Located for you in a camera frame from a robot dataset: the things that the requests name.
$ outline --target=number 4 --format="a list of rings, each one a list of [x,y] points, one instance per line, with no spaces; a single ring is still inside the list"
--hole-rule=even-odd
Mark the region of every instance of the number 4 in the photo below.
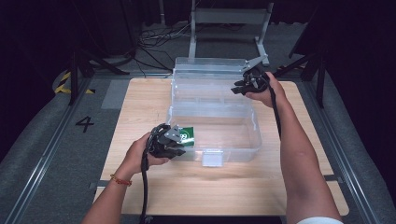
[[[88,126],[93,125],[93,123],[90,123],[90,121],[91,121],[91,118],[87,116],[84,119],[77,122],[76,125],[84,126],[84,133],[85,133],[85,132],[87,132]]]

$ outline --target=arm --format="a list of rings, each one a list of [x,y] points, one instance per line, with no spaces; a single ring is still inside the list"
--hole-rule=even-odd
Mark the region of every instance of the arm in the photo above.
[[[276,93],[282,137],[280,164],[287,192],[287,219],[297,223],[308,217],[331,217],[341,220],[332,193],[320,172],[317,154],[297,119],[280,83],[268,74]],[[271,106],[269,91],[248,92],[246,97]]]
[[[149,133],[134,141],[114,176],[122,180],[130,180],[133,175],[141,172],[140,163]],[[161,165],[167,158],[154,158],[148,154],[149,165]],[[120,213],[126,192],[126,185],[110,180],[104,191],[93,203],[91,209],[81,223],[120,223]]]

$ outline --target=dark background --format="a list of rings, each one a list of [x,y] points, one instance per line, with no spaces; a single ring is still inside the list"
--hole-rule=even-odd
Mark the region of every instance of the dark background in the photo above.
[[[134,47],[134,41],[130,38],[119,41],[125,45],[118,46],[118,49],[111,48],[114,47],[112,40],[106,38],[106,34],[110,32],[117,37],[117,34],[125,32],[126,24],[111,30],[105,27],[105,21],[98,20],[98,15],[102,18],[106,15],[103,7],[112,3],[109,9],[112,13],[105,18],[118,17],[111,22],[122,21],[118,14],[120,2],[0,2],[0,160],[7,155],[32,117],[54,96],[52,83],[69,67],[69,58],[75,46],[100,57],[120,54],[123,50],[128,52]],[[135,5],[129,7],[136,10],[133,16],[137,24],[161,22],[158,1],[132,2]],[[187,20],[190,16],[191,1],[164,2],[167,25]],[[217,1],[217,4],[223,7],[224,2]],[[254,1],[251,2],[253,5],[242,5],[254,7]],[[318,2],[280,1],[274,6],[272,22],[307,22]],[[242,6],[241,1],[227,1],[227,4]],[[308,26],[295,53],[306,54],[315,50],[316,44],[323,38],[319,34],[329,37],[326,69],[395,202],[396,185],[392,172],[396,170],[396,162],[393,161],[396,149],[396,78],[393,75],[396,21],[391,4],[387,1],[349,0],[327,10],[326,18],[313,18],[315,21],[311,22],[316,24],[318,20],[326,20],[328,25]],[[131,29],[129,32],[135,34],[137,28]]]

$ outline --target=black cable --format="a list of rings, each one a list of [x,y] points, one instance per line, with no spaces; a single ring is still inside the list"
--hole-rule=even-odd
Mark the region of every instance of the black cable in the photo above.
[[[223,23],[223,24],[219,25],[219,28],[225,29],[225,30],[229,30],[229,31],[233,31],[233,32],[237,32],[237,31],[240,31],[242,29],[242,27],[244,27],[244,26],[245,26],[245,24]]]
[[[148,67],[153,67],[153,68],[168,70],[167,68],[155,66],[155,65],[152,65],[152,64],[148,64],[148,63],[143,63],[142,61],[139,61],[139,60],[137,60],[137,59],[134,59],[134,60],[137,61],[138,63],[141,63],[141,64],[143,64],[143,65],[145,65],[145,66],[148,66]]]
[[[119,62],[116,62],[116,63],[109,63],[109,64],[111,64],[111,65],[113,65],[113,66],[115,66],[115,67],[118,67],[118,66],[127,64],[127,63],[130,62],[133,58],[134,58],[134,57],[132,57],[132,55],[128,54],[128,57],[126,57],[125,59],[123,59],[123,60],[121,60],[121,61],[119,61]],[[105,68],[105,67],[103,67],[102,65],[97,64],[97,63],[90,63],[90,65],[91,65],[93,68],[97,68],[97,69],[103,69],[103,68]]]
[[[168,78],[168,77],[170,77],[170,76],[172,76],[172,73],[171,74],[168,74],[168,75],[166,75],[165,77],[163,77],[163,78]]]
[[[92,43],[99,49],[99,51],[101,51],[101,52],[102,52],[103,54],[105,54],[106,56],[109,56],[109,54],[108,54],[105,50],[103,50],[103,49],[98,45],[98,43],[96,42],[96,40],[93,38],[93,35],[92,35],[92,33],[91,33],[91,30],[90,30],[90,28],[88,27],[87,22],[85,22],[84,18],[82,17],[81,12],[79,11],[79,9],[78,9],[78,7],[77,7],[75,1],[72,0],[71,2],[72,2],[72,4],[73,4],[73,7],[75,8],[75,10],[76,10],[76,12],[77,12],[79,18],[81,19],[82,24],[84,25],[84,28],[85,28],[85,30],[87,31],[88,36],[90,37]]]
[[[189,24],[184,25],[182,27],[178,27],[178,28],[174,28],[174,27],[165,28],[165,29],[162,29],[162,31],[158,35],[154,32],[154,30],[159,30],[159,29],[143,31],[142,38],[140,38],[140,41],[139,41],[139,45],[143,48],[159,47],[159,46],[165,44],[166,42],[168,42],[169,40],[182,37],[188,31],[188,29],[186,29],[188,26],[189,26]],[[154,43],[147,43],[145,41],[147,39],[154,40]]]
[[[140,72],[142,72],[143,75],[146,77],[146,73],[143,72],[142,68],[140,67],[139,61],[138,60],[134,60],[134,61],[136,62],[137,66],[139,67]]]
[[[150,54],[146,49],[141,48],[143,51],[145,51],[152,59],[154,59],[155,62],[157,62],[160,66],[163,67],[163,69],[168,70],[168,71],[173,71],[171,68],[166,67],[165,65],[163,65],[163,63],[161,63],[160,61],[158,61],[154,56],[152,56],[152,54]]]
[[[128,37],[129,37],[129,41],[131,42],[131,43],[134,43],[134,38],[131,36],[131,33],[132,33],[132,31],[131,31],[131,29],[130,29],[130,27],[131,27],[131,25],[130,25],[130,23],[128,22],[128,19],[127,19],[127,17],[126,17],[126,9],[125,9],[125,5],[123,4],[123,1],[122,0],[120,0],[120,6],[121,6],[121,10],[122,10],[122,17],[123,17],[123,19],[124,19],[124,22],[125,22],[125,24],[126,24],[126,30],[127,30],[127,34],[128,34]]]
[[[149,166],[148,160],[148,152],[149,149],[146,147],[145,151],[143,152],[142,163],[141,163],[141,170],[142,170],[142,178],[143,178],[143,207],[142,207],[142,214],[140,215],[140,222],[139,224],[146,223],[146,210],[148,207],[148,195],[149,195],[149,183],[148,183],[148,176],[147,176],[147,167]]]
[[[168,58],[172,61],[172,63],[174,63],[175,61],[173,60],[173,58],[165,51],[165,50],[157,50],[157,49],[147,49],[147,50],[151,50],[151,51],[156,51],[156,52],[160,52],[160,53],[164,53],[168,56]]]
[[[279,138],[281,138],[282,130],[281,130],[281,126],[280,126],[279,112],[278,112],[277,106],[276,106],[276,95],[275,95],[275,91],[274,91],[274,89],[271,87],[270,83],[269,83],[265,78],[263,78],[262,80],[263,80],[263,81],[265,82],[265,84],[267,85],[268,90],[270,91],[270,94],[271,94],[271,103],[272,103],[273,109],[274,109],[275,120],[276,120],[276,126],[277,126],[277,132],[279,133]]]

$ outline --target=green block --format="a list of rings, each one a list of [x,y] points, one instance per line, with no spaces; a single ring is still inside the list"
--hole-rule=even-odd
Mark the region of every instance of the green block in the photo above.
[[[193,147],[194,146],[194,128],[185,127],[179,128],[181,141],[180,144],[183,147]]]

